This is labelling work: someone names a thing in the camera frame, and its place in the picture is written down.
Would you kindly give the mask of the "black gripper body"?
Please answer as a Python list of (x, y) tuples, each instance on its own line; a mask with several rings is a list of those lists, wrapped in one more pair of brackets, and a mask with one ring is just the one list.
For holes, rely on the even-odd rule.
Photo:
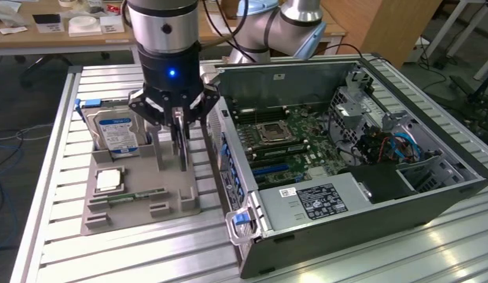
[(169, 110), (189, 108), (203, 92), (199, 69), (200, 44), (176, 53), (157, 53), (137, 46), (143, 68), (144, 93), (151, 101)]

